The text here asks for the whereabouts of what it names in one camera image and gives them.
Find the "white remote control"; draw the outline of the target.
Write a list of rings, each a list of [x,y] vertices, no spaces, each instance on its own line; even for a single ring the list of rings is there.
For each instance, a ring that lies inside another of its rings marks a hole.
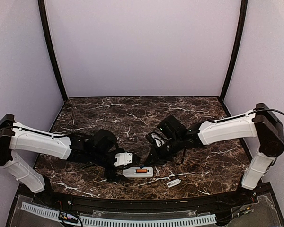
[[[152,167],[130,167],[122,171],[122,175],[127,178],[152,178],[153,168]]]

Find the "orange AAA battery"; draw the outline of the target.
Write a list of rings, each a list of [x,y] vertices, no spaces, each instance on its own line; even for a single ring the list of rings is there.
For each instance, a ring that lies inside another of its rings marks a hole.
[[[136,169],[136,173],[138,174],[146,174],[148,172],[147,169]]]

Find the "white battery cover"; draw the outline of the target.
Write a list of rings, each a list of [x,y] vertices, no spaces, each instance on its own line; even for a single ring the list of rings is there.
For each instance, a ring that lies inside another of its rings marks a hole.
[[[167,182],[167,187],[171,188],[171,187],[174,187],[174,186],[179,185],[179,184],[181,184],[181,180],[175,179],[173,181]]]

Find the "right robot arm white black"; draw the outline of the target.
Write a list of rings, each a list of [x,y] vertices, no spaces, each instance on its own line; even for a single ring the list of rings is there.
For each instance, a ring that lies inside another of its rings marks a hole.
[[[151,149],[144,165],[159,165],[171,161],[180,151],[200,148],[216,142],[247,137],[257,137],[259,148],[245,171],[241,187],[232,194],[232,201],[242,205],[275,160],[284,152],[284,127],[275,113],[264,103],[245,113],[220,119],[207,120],[185,127],[174,116],[162,120],[146,139]]]

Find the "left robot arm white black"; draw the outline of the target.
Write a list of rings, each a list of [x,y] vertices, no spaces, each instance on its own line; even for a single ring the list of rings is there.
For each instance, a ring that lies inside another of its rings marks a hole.
[[[45,176],[36,172],[17,150],[50,155],[74,163],[93,163],[108,171],[106,178],[118,179],[117,169],[128,167],[133,155],[119,147],[116,136],[100,129],[94,135],[54,134],[30,128],[7,114],[0,120],[0,167],[24,184],[47,206],[57,203],[57,195]]]

